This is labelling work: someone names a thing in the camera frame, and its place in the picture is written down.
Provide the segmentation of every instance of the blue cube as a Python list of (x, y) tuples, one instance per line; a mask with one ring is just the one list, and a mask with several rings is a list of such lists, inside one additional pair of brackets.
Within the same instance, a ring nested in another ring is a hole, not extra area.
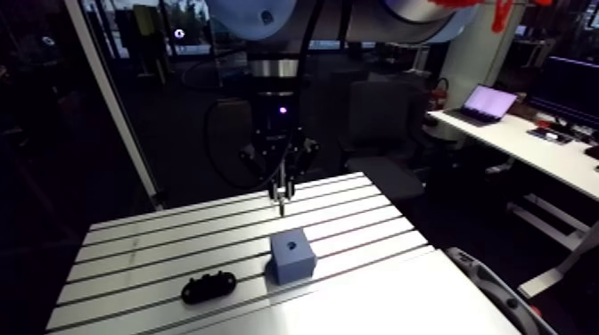
[(312, 276), (316, 255), (301, 229), (270, 236), (273, 276), (279, 285)]

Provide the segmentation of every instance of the led light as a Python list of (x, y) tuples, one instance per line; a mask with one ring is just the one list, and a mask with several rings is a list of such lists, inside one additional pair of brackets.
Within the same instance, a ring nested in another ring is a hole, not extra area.
[(177, 39), (181, 39), (185, 37), (185, 32), (182, 29), (177, 29), (173, 32), (173, 36), (175, 36)]

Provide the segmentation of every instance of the cable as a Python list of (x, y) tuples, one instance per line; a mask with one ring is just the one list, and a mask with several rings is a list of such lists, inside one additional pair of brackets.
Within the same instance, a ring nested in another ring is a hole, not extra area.
[[(237, 98), (233, 98), (232, 101), (237, 101), (237, 100), (241, 100), (241, 99), (237, 99)], [(208, 158), (208, 162), (210, 163), (210, 165), (212, 166), (212, 168), (214, 169), (214, 171), (217, 173), (217, 175), (225, 182), (227, 183), (229, 186), (232, 186), (233, 188), (236, 189), (240, 189), (240, 190), (254, 190), (257, 188), (260, 188), (266, 184), (268, 184), (268, 182), (270, 181), (270, 179), (272, 179), (277, 172), (279, 172), (279, 168), (281, 166), (281, 164), (277, 164), (277, 168), (275, 168), (275, 170), (273, 172), (271, 172), (270, 174), (268, 174), (268, 177), (265, 178), (264, 180), (258, 182), (257, 184), (254, 185), (241, 185), (238, 184), (234, 181), (232, 181), (231, 179), (229, 179), (229, 177), (225, 176), (225, 174), (223, 174), (220, 169), (217, 166), (217, 162), (214, 161), (214, 157), (212, 157), (212, 150), (210, 149), (210, 136), (208, 134), (208, 130), (209, 130), (209, 123), (210, 123), (210, 117), (212, 116), (212, 112), (214, 111), (214, 109), (218, 106), (218, 104), (220, 103), (220, 101), (216, 100), (215, 102), (213, 102), (208, 109), (206, 110), (206, 113), (204, 114), (204, 125), (203, 125), (203, 129), (202, 129), (202, 138), (203, 138), (203, 142), (204, 142), (204, 151), (206, 152), (206, 156)], [(283, 159), (285, 158), (285, 156), (287, 156), (287, 152), (289, 152), (289, 144), (287, 143), (285, 145), (285, 150), (283, 151), (283, 155), (281, 158), (281, 162), (283, 162)]]
[(298, 79), (298, 87), (296, 88), (296, 93), (298, 93), (301, 88), (301, 80), (303, 79), (304, 72), (306, 71), (306, 59), (308, 57), (308, 48), (310, 47), (310, 41), (312, 40), (312, 36), (314, 35), (316, 23), (318, 22), (320, 12), (323, 10), (323, 6), (324, 0), (316, 0), (316, 2), (314, 3), (314, 7), (312, 8), (310, 18), (308, 19), (306, 30), (304, 31), (304, 37), (301, 40), (301, 47), (299, 48), (298, 70), (296, 72), (296, 78)]
[[(295, 87), (295, 91), (296, 91), (295, 94), (299, 94), (300, 89), (301, 89), (301, 80), (303, 78), (304, 71), (306, 70), (306, 59), (308, 57), (308, 48), (310, 46), (310, 40), (312, 39), (312, 35), (314, 34), (314, 30), (316, 28), (316, 23), (318, 22), (318, 17), (320, 16), (320, 12), (323, 9), (323, 5), (324, 5), (324, 0), (316, 0), (314, 7), (312, 9), (312, 13), (310, 14), (310, 18), (308, 19), (308, 24), (307, 24), (306, 30), (304, 32), (304, 37), (301, 40), (301, 47), (299, 49), (298, 70), (296, 72), (296, 78), (298, 79), (298, 84)], [(287, 157), (287, 153), (289, 152), (289, 147), (290, 147), (291, 140), (292, 140), (292, 135), (289, 135), (289, 138), (287, 140), (287, 143), (285, 144), (285, 148), (283, 150), (281, 158), (279, 159), (279, 163), (276, 164), (276, 167), (272, 172), (267, 174), (267, 177), (264, 178), (264, 180), (260, 181), (259, 183), (255, 184), (255, 185), (237, 184), (236, 182), (233, 182), (231, 179), (229, 179), (227, 176), (225, 176), (225, 174), (223, 174), (220, 171), (216, 162), (214, 161), (214, 158), (212, 157), (212, 150), (210, 149), (210, 139), (209, 139), (209, 134), (208, 134), (210, 117), (212, 115), (213, 110), (218, 106), (218, 103), (219, 103), (219, 101), (213, 102), (208, 107), (208, 109), (206, 110), (206, 113), (204, 114), (204, 124), (203, 124), (203, 129), (202, 129), (202, 132), (203, 132), (202, 136), (203, 136), (203, 142), (204, 142), (204, 151), (206, 152), (208, 162), (210, 163), (210, 165), (212, 166), (214, 171), (217, 173), (217, 175), (225, 183), (232, 186), (233, 188), (237, 188), (237, 189), (241, 189), (241, 190), (254, 190), (254, 189), (260, 188), (260, 187), (268, 184), (270, 182), (270, 180), (279, 172), (279, 170), (281, 168), (281, 164), (283, 164), (285, 157)]]
[(192, 72), (193, 70), (199, 68), (201, 65), (205, 65), (208, 63), (211, 63), (215, 60), (217, 60), (218, 58), (222, 58), (222, 57), (226, 57), (229, 56), (231, 54), (234, 53), (240, 53), (245, 51), (245, 46), (237, 48), (237, 49), (233, 49), (233, 50), (229, 50), (229, 51), (225, 51), (223, 53), (219, 53), (219, 54), (215, 54), (214, 57), (211, 57), (207, 60), (203, 60), (203, 61), (198, 61), (196, 62), (194, 65), (190, 66), (189, 68), (185, 69), (185, 71), (183, 71), (183, 73), (181, 74), (181, 84), (183, 84), (183, 86), (196, 90), (196, 91), (218, 91), (221, 90), (222, 87), (220, 86), (196, 86), (196, 85), (191, 85), (189, 83), (187, 83), (187, 75)]

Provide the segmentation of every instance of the computer monitor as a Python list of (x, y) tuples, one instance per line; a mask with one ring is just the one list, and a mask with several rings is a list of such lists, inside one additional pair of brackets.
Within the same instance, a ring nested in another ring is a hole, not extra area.
[(599, 65), (560, 57), (549, 57), (526, 103), (557, 118), (599, 128)]
[(493, 118), (502, 118), (514, 101), (516, 101), (515, 94), (478, 85), (464, 103), (464, 107)]

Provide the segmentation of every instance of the black chair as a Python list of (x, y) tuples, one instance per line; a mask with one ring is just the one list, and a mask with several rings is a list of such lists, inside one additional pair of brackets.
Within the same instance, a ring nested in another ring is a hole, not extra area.
[(420, 127), (425, 94), (406, 82), (356, 82), (350, 89), (347, 133), (340, 137), (341, 168), (362, 171), (392, 202), (424, 193), (407, 167), (419, 144), (411, 133)]

